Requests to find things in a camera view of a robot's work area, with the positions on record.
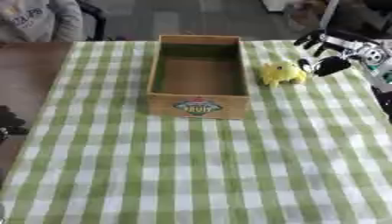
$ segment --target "floor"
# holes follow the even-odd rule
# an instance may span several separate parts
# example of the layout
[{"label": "floor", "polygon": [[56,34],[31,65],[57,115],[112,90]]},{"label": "floor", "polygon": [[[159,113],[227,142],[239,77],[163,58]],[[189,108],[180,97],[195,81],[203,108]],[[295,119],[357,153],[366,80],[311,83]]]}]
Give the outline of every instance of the floor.
[{"label": "floor", "polygon": [[153,40],[159,34],[237,35],[246,40],[295,39],[283,14],[261,0],[89,0],[108,13],[107,36]]}]

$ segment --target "plush toy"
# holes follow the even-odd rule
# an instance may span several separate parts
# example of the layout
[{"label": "plush toy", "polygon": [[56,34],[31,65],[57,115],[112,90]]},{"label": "plush toy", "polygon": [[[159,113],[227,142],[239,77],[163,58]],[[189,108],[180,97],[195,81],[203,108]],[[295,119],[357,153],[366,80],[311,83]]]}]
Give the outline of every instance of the plush toy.
[{"label": "plush toy", "polygon": [[260,80],[265,85],[270,85],[274,88],[279,86],[281,81],[297,84],[306,82],[306,72],[287,61],[277,62],[272,65],[265,64],[262,66],[262,71],[259,75]]}]

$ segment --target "green checkered tablecloth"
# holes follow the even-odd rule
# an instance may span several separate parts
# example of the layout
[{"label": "green checkered tablecloth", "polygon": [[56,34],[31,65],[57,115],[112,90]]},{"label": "green checkered tablecloth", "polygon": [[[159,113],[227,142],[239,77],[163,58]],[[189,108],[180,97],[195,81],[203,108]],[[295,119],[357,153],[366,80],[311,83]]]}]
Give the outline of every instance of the green checkered tablecloth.
[{"label": "green checkered tablecloth", "polygon": [[152,42],[77,43],[1,201],[7,223],[392,223],[392,128],[356,69],[258,87],[310,54],[244,42],[246,119],[147,115]]}]

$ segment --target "person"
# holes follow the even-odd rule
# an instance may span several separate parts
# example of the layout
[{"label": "person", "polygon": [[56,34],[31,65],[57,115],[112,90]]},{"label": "person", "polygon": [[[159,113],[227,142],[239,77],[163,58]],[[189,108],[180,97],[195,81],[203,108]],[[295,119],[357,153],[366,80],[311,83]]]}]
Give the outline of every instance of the person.
[{"label": "person", "polygon": [[0,43],[83,39],[75,0],[0,0]]}]

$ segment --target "cardboard box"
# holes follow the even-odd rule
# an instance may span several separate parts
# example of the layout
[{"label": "cardboard box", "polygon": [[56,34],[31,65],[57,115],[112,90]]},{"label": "cardboard box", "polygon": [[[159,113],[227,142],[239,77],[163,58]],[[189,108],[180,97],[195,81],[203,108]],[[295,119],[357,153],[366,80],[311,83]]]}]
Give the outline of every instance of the cardboard box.
[{"label": "cardboard box", "polygon": [[242,119],[249,105],[240,38],[161,36],[147,97],[153,115]]}]

